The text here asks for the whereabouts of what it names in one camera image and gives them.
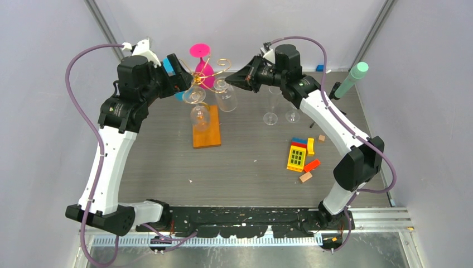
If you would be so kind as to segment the clear stemless wine glass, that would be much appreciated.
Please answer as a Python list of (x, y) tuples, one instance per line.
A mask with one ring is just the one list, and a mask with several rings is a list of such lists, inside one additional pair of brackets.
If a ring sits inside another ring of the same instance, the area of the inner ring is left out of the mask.
[(226, 82), (225, 77), (218, 77), (214, 82), (214, 92), (218, 107), (223, 112), (232, 112), (238, 105), (235, 90)]

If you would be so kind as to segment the clear tall wine glass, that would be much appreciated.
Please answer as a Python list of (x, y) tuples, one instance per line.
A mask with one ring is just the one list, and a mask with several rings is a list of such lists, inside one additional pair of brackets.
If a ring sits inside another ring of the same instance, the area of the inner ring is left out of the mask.
[(278, 122), (278, 116), (276, 115), (276, 108), (279, 104), (279, 99), (282, 96), (281, 90), (277, 87), (268, 87), (268, 107), (267, 112), (263, 116), (263, 122), (266, 125), (273, 126)]

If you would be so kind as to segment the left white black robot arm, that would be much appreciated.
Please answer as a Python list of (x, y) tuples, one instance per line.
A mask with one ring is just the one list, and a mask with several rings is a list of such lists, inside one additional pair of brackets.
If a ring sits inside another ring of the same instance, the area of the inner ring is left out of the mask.
[(120, 203), (118, 193), (128, 154), (137, 138), (150, 105), (157, 98), (171, 97), (189, 89), (192, 75), (175, 54), (166, 58), (173, 69), (169, 74), (145, 56), (122, 59), (117, 67), (114, 93), (101, 105), (98, 119), (101, 143), (95, 154), (93, 169), (77, 204), (66, 208), (66, 218), (118, 236), (149, 224), (158, 231), (171, 225), (169, 204), (146, 199), (140, 203)]

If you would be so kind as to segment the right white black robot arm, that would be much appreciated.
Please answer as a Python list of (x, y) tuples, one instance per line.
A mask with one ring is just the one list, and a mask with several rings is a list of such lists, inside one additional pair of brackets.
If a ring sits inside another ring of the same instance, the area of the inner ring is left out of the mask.
[(328, 99), (320, 83), (302, 72), (300, 53), (294, 45), (279, 45), (265, 55), (254, 56), (226, 82), (255, 93), (262, 85), (278, 87), (283, 97), (308, 115), (334, 143), (342, 159), (333, 170), (334, 186), (320, 203), (318, 214), (319, 224), (333, 229), (355, 192), (380, 171), (384, 141), (378, 136), (370, 138), (352, 124)]

